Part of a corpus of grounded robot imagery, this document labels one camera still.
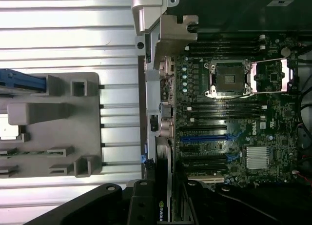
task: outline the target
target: screw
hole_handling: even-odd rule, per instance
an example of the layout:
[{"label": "screw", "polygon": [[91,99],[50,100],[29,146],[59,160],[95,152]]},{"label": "screw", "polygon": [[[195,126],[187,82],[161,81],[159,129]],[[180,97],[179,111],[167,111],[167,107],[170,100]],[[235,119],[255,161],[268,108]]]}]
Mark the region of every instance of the screw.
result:
[{"label": "screw", "polygon": [[225,192],[229,192],[230,191],[230,188],[229,187],[226,187],[226,186],[223,186],[221,188],[222,191],[225,191]]}]

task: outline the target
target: capacitor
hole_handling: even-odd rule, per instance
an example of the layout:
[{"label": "capacitor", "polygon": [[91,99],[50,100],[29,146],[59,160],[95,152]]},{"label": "capacitor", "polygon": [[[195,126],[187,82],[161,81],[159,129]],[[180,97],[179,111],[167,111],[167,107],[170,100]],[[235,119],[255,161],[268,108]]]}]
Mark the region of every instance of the capacitor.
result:
[{"label": "capacitor", "polygon": [[281,55],[285,58],[289,57],[291,55],[291,50],[288,47],[285,47],[281,50]]},{"label": "capacitor", "polygon": [[267,139],[269,140],[269,141],[272,141],[273,140],[273,136],[267,136]]}]

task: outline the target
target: heatsink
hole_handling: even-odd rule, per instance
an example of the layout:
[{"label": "heatsink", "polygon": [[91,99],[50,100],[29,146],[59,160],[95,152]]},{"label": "heatsink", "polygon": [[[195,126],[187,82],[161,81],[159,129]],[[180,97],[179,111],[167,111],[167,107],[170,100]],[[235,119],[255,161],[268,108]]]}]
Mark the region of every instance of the heatsink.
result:
[{"label": "heatsink", "polygon": [[267,169],[269,168],[268,147],[247,147],[247,168]]}]

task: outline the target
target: white label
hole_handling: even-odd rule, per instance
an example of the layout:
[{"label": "white label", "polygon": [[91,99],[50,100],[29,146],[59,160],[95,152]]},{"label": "white label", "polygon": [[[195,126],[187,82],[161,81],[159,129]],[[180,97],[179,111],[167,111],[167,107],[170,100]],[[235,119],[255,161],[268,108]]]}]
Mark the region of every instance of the white label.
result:
[{"label": "white label", "polygon": [[265,122],[261,122],[260,123],[260,129],[266,129],[267,128],[267,125]]},{"label": "white label", "polygon": [[273,0],[267,5],[267,7],[286,7],[292,2],[293,0]]},{"label": "white label", "polygon": [[257,134],[257,122],[253,123],[253,135]]}]

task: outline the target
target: screw hole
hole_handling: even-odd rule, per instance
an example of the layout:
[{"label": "screw hole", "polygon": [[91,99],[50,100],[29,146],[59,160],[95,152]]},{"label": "screw hole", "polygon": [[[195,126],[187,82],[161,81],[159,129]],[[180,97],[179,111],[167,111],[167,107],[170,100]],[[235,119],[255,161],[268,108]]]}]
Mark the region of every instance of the screw hole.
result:
[{"label": "screw hole", "polygon": [[137,217],[137,219],[138,219],[139,221],[143,221],[143,220],[145,219],[145,217],[144,217],[143,215],[139,215],[139,216]]},{"label": "screw hole", "polygon": [[142,42],[137,43],[136,46],[137,46],[138,49],[144,48],[144,44]]},{"label": "screw hole", "polygon": [[109,190],[109,191],[114,191],[114,190],[115,190],[115,187],[109,186],[109,187],[107,187],[106,189]]}]

